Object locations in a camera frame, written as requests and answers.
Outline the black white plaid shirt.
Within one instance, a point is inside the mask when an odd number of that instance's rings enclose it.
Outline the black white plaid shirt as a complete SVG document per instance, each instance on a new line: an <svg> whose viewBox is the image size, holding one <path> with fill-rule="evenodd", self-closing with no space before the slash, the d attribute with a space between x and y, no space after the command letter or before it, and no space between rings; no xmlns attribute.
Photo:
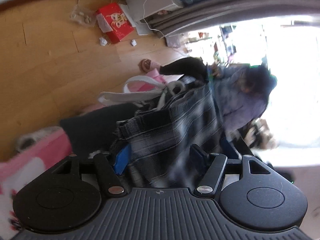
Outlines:
<svg viewBox="0 0 320 240"><path fill-rule="evenodd" d="M138 106L135 116L117 123L117 141L131 145L131 161L121 175L129 187L194 189L199 176L189 150L197 144L207 153L220 151L220 113L208 81L181 81L186 91Z"/></svg>

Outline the cream canvas tote bag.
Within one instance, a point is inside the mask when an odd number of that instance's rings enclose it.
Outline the cream canvas tote bag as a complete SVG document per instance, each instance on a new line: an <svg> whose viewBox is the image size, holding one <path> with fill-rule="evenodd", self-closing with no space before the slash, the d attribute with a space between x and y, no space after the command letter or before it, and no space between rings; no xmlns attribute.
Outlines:
<svg viewBox="0 0 320 240"><path fill-rule="evenodd" d="M132 82L144 82L153 85L154 89L143 92L131 92L128 85ZM163 84L151 77L139 75L134 76L125 82L122 93L101 92L98 96L98 102L104 106L121 103L135 103L140 105L145 101L159 98L156 109L160 110L165 106L166 96L176 96L185 91L185 84L181 81L171 81L170 83Z"/></svg>

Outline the operator black trouser leg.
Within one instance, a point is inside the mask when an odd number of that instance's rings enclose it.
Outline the operator black trouser leg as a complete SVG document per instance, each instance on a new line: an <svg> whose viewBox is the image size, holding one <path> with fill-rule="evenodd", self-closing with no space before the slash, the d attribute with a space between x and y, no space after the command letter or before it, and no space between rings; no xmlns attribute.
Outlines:
<svg viewBox="0 0 320 240"><path fill-rule="evenodd" d="M137 110L138 106L133 103L107 106L62 119L60 126L70 140L73 153L80 158L88 158L95 151L109 151L117 137L117 123L131 119Z"/></svg>

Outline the wheelchair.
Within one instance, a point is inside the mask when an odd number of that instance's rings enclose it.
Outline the wheelchair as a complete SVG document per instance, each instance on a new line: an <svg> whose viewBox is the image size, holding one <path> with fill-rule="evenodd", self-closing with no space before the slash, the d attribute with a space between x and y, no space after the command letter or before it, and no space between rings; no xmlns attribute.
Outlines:
<svg viewBox="0 0 320 240"><path fill-rule="evenodd" d="M270 132L266 120L262 118L255 119L250 123L244 141L249 148L271 150L277 147L277 142Z"/></svg>

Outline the lavender puffer jacket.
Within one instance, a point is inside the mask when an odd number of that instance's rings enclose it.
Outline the lavender puffer jacket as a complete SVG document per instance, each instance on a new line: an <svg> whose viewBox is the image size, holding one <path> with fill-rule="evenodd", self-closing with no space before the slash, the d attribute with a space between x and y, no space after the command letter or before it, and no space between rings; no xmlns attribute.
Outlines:
<svg viewBox="0 0 320 240"><path fill-rule="evenodd" d="M262 116L277 79L265 66L241 64L215 67L213 95L226 132Z"/></svg>

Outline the red floral fleece blanket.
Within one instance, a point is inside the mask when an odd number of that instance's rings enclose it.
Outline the red floral fleece blanket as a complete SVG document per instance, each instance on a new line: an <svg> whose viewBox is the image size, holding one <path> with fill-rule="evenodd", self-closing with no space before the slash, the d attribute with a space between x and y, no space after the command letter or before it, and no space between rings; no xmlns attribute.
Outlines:
<svg viewBox="0 0 320 240"><path fill-rule="evenodd" d="M15 194L71 151L71 143L60 129L1 163L1 239L12 239L20 230L12 207Z"/></svg>

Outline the brown pink slipper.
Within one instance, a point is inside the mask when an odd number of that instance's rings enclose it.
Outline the brown pink slipper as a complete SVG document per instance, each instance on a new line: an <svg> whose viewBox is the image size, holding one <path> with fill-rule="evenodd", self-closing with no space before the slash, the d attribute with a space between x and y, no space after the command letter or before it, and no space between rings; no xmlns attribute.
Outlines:
<svg viewBox="0 0 320 240"><path fill-rule="evenodd" d="M143 59L142 61L140 61L138 66L139 66L140 70L145 73L149 73L149 72L153 71L154 69L159 70L159 68L161 67L161 65L159 63L152 61L150 59Z"/></svg>

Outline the red cardboard box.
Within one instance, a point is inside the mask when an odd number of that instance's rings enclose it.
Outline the red cardboard box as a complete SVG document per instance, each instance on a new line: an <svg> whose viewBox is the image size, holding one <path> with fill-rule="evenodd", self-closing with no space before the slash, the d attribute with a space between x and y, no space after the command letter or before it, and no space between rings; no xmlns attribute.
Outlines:
<svg viewBox="0 0 320 240"><path fill-rule="evenodd" d="M97 23L112 44L122 41L134 31L127 16L118 3L110 3L97 10Z"/></svg>

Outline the grey curtain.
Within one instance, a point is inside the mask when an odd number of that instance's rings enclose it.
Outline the grey curtain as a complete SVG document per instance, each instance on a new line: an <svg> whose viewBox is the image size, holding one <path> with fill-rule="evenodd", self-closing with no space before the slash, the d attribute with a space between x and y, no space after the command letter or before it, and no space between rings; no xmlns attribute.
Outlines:
<svg viewBox="0 0 320 240"><path fill-rule="evenodd" d="M164 36L258 18L318 15L319 0L205 0L148 21Z"/></svg>

